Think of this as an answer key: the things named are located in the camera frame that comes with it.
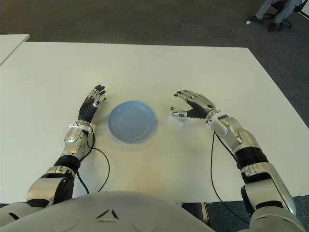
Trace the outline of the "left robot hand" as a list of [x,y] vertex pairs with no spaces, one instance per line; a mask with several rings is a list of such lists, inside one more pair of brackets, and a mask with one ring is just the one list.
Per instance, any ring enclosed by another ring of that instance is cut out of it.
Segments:
[[89,92],[82,106],[80,107],[78,120],[91,123],[99,105],[106,100],[105,93],[105,86],[97,85],[94,87]]

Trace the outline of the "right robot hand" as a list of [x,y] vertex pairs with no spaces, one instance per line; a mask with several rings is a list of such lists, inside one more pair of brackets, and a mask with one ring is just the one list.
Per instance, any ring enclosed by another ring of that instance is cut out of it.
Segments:
[[199,93],[192,92],[190,90],[177,91],[174,96],[184,100],[192,107],[192,109],[188,111],[173,112],[171,115],[174,117],[206,119],[210,111],[215,109],[214,104],[209,99]]

